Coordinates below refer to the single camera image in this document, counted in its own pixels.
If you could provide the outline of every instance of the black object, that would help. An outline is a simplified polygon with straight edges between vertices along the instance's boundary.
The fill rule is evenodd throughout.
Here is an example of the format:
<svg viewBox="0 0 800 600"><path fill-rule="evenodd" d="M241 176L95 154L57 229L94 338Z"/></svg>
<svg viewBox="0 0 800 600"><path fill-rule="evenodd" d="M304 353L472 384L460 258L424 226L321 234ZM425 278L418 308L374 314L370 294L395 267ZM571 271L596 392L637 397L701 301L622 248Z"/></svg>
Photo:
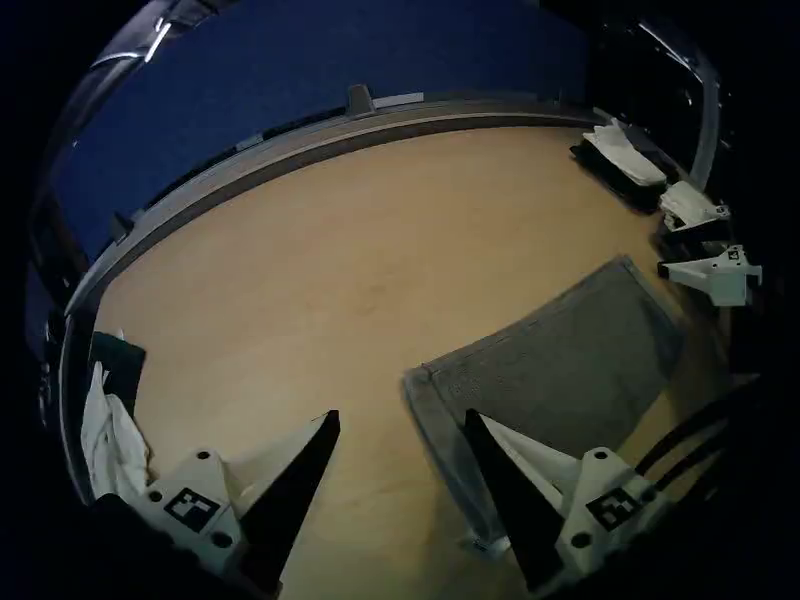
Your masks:
<svg viewBox="0 0 800 600"><path fill-rule="evenodd" d="M628 206L645 214L656 211L659 197L667 190L666 183L638 185L587 140L572 146L570 150L578 164L602 181Z"/></svg>
<svg viewBox="0 0 800 600"><path fill-rule="evenodd" d="M528 589L534 590L563 567L555 543L564 519L498 446L477 411L467 411L464 434L497 506Z"/></svg>
<svg viewBox="0 0 800 600"><path fill-rule="evenodd" d="M314 437L242 517L251 546L241 572L267 594L276 594L280 574L339 439L339 411L325 415Z"/></svg>
<svg viewBox="0 0 800 600"><path fill-rule="evenodd" d="M636 472L642 476L646 475L653 465L674 450L679 443L699 431L711 427L723 419L727 419L732 414L740 412L747 406L747 401L752 395L751 387L757 385L758 383L755 382L748 386L743 386L698 410L661 438L636 465Z"/></svg>
<svg viewBox="0 0 800 600"><path fill-rule="evenodd" d="M131 231L133 231L133 221L115 211L111 216L111 237L114 241L119 244Z"/></svg>
<svg viewBox="0 0 800 600"><path fill-rule="evenodd" d="M722 448L724 448L725 444L728 442L728 434L729 432L727 429L723 429L717 435L710 437L705 442L700 444L697 448L692 450L689 454L678 461L678 464L667 471L667 473L656 483L656 488L659 490L665 490L670 483L686 473L689 469L700 464L705 459L712 456L715 452L722 450Z"/></svg>
<svg viewBox="0 0 800 600"><path fill-rule="evenodd" d="M147 353L139 346L129 344L113 335L100 332L92 335L89 368L92 368L96 361L102 363L103 368L109 372L103 384L103 391L118 396L131 416L146 356Z"/></svg>

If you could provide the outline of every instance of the dark fabric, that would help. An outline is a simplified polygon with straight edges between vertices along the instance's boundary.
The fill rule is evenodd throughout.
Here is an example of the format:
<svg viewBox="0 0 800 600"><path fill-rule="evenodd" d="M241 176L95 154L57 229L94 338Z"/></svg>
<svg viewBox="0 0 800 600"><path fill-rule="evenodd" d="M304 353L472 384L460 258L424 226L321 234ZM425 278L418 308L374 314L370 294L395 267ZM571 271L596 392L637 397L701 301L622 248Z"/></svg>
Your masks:
<svg viewBox="0 0 800 600"><path fill-rule="evenodd" d="M136 404L136 390L142 374L147 353L139 346L129 344L113 335L95 332L92 335L92 348L89 355L89 368L100 361L108 377L103 384L106 394L114 394L133 417Z"/></svg>
<svg viewBox="0 0 800 600"><path fill-rule="evenodd" d="M666 183L637 184L587 140L572 146L570 150L580 166L597 177L629 207L648 215L658 209L661 194L667 191Z"/></svg>
<svg viewBox="0 0 800 600"><path fill-rule="evenodd" d="M461 433L475 409L575 457L617 448L658 397L683 334L627 257L530 316L406 373L434 462L475 532L502 531Z"/></svg>

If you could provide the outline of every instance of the white plastic part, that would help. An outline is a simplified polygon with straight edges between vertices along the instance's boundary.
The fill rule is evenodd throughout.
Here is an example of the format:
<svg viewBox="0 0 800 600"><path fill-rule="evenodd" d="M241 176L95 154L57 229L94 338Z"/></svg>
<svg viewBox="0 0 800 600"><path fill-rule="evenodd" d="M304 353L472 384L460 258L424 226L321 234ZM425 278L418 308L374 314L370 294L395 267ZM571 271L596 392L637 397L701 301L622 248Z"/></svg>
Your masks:
<svg viewBox="0 0 800 600"><path fill-rule="evenodd" d="M130 505L153 529L168 534L175 546L194 553L207 571L266 598L238 570L248 547L239 520L314 437L325 417L232 461L199 448Z"/></svg>
<svg viewBox="0 0 800 600"><path fill-rule="evenodd" d="M661 195L661 210L668 216L678 217L684 225L670 226L673 220L666 220L672 231L688 229L714 219L729 219L730 210L725 205L716 206L705 194L697 191L687 181L678 181Z"/></svg>
<svg viewBox="0 0 800 600"><path fill-rule="evenodd" d="M481 415L498 445L564 518L556 551L564 568L534 591L544 597L601 568L652 528L671 503L608 448L578 460Z"/></svg>
<svg viewBox="0 0 800 600"><path fill-rule="evenodd" d="M708 294L714 306L745 306L752 301L748 276L762 282L762 269L751 265L741 245L713 258L665 263L669 280Z"/></svg>

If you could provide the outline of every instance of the white bracket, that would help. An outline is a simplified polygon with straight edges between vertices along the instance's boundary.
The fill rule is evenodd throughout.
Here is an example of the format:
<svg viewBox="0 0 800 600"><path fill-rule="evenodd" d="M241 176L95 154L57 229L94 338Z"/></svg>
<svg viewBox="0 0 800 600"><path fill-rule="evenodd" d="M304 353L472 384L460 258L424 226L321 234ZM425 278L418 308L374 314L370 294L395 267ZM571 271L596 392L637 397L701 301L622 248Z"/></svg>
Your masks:
<svg viewBox="0 0 800 600"><path fill-rule="evenodd" d="M610 554L652 528L671 506L662 492L608 448L595 448L577 459L485 415L480 418L497 445L564 519L555 544L564 566L532 590L535 597L601 568ZM534 523L536 518L530 515Z"/></svg>
<svg viewBox="0 0 800 600"><path fill-rule="evenodd" d="M323 442L324 449L315 447L315 451L327 462L329 454L325 453L333 450L338 437L336 411L314 419L277 444L236 460L224 461L215 451L200 448L170 475L151 484L131 506L150 527L169 535L176 547L197 556L210 573L254 597L274 598L273 592L265 592L240 571L240 563L253 541L248 541L242 518L323 427L327 428L328 441ZM310 502L310 498L298 497L296 502L306 500ZM276 521L285 518L274 515Z"/></svg>
<svg viewBox="0 0 800 600"><path fill-rule="evenodd" d="M762 282L762 269L751 265L741 245L730 246L719 256L678 263L659 263L664 279L706 293L714 306L745 306L752 302L749 277Z"/></svg>

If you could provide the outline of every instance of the black cable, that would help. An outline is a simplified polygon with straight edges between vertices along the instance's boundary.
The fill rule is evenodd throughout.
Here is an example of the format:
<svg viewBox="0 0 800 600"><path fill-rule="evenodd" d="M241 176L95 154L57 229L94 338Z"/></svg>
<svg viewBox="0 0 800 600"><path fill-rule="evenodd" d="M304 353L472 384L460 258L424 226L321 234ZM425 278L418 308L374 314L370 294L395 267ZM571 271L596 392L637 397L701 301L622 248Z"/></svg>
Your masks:
<svg viewBox="0 0 800 600"><path fill-rule="evenodd" d="M717 421L730 416L738 410L745 401L751 398L752 389L758 381L742 386L741 388L726 394L719 400L704 406L686 421L679 424L667 435L661 438L658 443L648 452L645 457L636 465L636 472L644 476L650 468L659 460L671 452L675 446L688 437L696 434Z"/></svg>
<svg viewBox="0 0 800 600"><path fill-rule="evenodd" d="M730 435L727 429L723 429L717 435L710 437L689 454L684 456L667 473L658 480L656 488L663 491L670 483L686 473L693 466L701 463L715 452L721 450L728 443Z"/></svg>

